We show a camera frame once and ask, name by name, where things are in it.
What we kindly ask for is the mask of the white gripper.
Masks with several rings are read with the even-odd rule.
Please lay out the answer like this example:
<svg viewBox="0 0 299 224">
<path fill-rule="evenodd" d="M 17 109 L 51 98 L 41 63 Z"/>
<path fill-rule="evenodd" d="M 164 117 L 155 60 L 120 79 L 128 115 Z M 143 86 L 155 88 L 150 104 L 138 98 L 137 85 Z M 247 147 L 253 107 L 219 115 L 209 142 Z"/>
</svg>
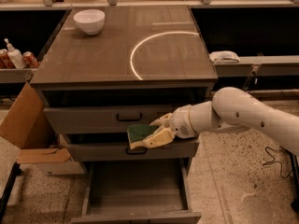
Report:
<svg viewBox="0 0 299 224">
<path fill-rule="evenodd" d="M 165 146 L 174 140 L 175 135 L 182 139 L 195 137 L 197 133 L 190 122 L 190 109 L 190 105 L 185 105 L 177 108 L 172 114 L 167 113 L 154 120 L 151 125 L 161 127 L 143 139 L 142 145 L 147 148 Z"/>
</svg>

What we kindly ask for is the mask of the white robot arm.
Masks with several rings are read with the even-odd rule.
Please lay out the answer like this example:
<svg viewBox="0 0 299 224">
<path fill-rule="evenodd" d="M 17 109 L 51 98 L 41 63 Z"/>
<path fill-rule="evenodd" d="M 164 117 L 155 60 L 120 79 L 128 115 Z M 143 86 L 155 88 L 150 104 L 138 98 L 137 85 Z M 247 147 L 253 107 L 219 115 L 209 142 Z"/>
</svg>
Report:
<svg viewBox="0 0 299 224">
<path fill-rule="evenodd" d="M 214 133 L 255 129 L 299 155 L 299 117 L 274 109 L 237 88 L 223 88 L 209 102 L 185 105 L 166 114 L 153 124 L 158 129 L 141 144 L 164 146 L 175 137 L 195 137 L 203 131 Z"/>
</svg>

